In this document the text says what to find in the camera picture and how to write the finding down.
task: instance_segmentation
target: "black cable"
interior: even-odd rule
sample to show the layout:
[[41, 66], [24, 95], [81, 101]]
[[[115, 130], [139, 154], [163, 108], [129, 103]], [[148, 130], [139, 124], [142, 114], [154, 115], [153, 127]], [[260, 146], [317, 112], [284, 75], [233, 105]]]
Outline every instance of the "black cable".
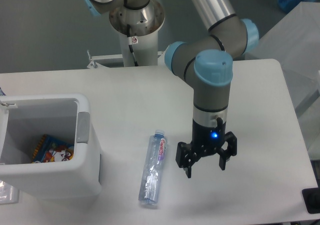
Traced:
[[232, 17], [235, 17], [235, 16], [237, 16], [237, 15], [235, 13], [233, 13], [233, 14], [230, 14], [229, 16], [226, 16], [225, 18], [222, 18], [221, 20], [219, 20], [215, 24], [213, 24], [211, 27], [209, 27], [208, 32], [210, 33], [210, 31], [212, 29], [214, 29], [216, 26], [218, 26], [219, 24], [223, 23], [225, 20], [228, 20], [228, 19], [230, 19]]
[[[126, 36], [129, 38], [130, 37], [130, 28], [131, 26], [129, 24], [126, 25]], [[130, 53], [132, 54], [133, 62], [135, 67], [139, 67], [138, 62], [136, 60], [136, 56], [134, 54], [134, 48], [132, 47], [132, 44], [129, 45], [129, 50]]]
[[221, 51], [225, 51], [225, 47], [224, 47], [223, 43], [220, 41], [220, 39], [217, 36], [212, 34], [212, 35], [210, 35], [210, 37], [212, 37], [212, 38], [214, 38], [214, 40], [216, 40], [216, 42], [219, 44]]
[[309, 225], [316, 225], [318, 222], [320, 222], [320, 219], [317, 219], [317, 220], [313, 221], [313, 222], [310, 223]]
[[186, 81], [187, 70], [188, 70], [190, 64], [191, 64], [194, 60], [196, 60], [196, 57], [192, 58], [192, 59], [186, 64], [186, 66], [185, 66], [185, 68], [184, 68], [184, 72], [183, 72], [183, 80], [184, 80], [184, 81]]

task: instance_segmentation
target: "plastic water bottle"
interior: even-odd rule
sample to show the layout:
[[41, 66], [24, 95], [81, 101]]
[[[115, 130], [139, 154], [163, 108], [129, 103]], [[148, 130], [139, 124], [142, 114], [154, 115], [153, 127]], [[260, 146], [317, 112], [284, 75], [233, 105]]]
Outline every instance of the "plastic water bottle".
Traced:
[[158, 202], [166, 146], [165, 132], [156, 130], [155, 134], [150, 136], [149, 139], [141, 179], [138, 199], [143, 204], [155, 205]]

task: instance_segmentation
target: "snack package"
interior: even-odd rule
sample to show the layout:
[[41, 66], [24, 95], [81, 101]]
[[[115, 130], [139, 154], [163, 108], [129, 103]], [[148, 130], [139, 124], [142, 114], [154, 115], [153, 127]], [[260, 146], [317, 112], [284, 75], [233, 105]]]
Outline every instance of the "snack package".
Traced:
[[0, 205], [1, 204], [16, 204], [19, 202], [19, 189], [0, 180]]
[[69, 161], [74, 156], [74, 145], [56, 139], [50, 135], [43, 135], [34, 150], [32, 163], [51, 163]]
[[0, 96], [5, 96], [5, 93], [4, 91], [1, 90], [1, 87], [0, 87]]

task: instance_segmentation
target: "white table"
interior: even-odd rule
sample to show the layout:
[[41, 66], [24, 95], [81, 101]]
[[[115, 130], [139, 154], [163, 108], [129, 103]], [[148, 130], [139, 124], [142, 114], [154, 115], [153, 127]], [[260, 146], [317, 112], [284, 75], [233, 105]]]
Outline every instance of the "white table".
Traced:
[[[219, 168], [202, 158], [192, 178], [175, 161], [189, 142], [193, 90], [163, 66], [0, 74], [7, 95], [80, 92], [91, 103], [103, 150], [102, 192], [94, 198], [38, 200], [21, 192], [0, 206], [1, 224], [250, 225], [319, 219], [302, 189], [317, 186], [295, 111], [275, 60], [236, 61], [226, 131], [238, 154]], [[148, 139], [168, 138], [157, 209], [139, 206]]]

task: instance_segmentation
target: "colorful snack bag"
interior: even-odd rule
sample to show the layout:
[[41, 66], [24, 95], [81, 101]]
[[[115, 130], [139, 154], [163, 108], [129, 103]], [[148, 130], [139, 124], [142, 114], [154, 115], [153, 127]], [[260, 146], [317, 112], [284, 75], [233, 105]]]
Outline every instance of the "colorful snack bag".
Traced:
[[1, 87], [0, 87], [0, 96], [5, 96], [5, 93], [4, 91], [1, 90]]
[[74, 155], [74, 145], [56, 139], [50, 135], [43, 135], [34, 150], [32, 163], [50, 163], [69, 161]]

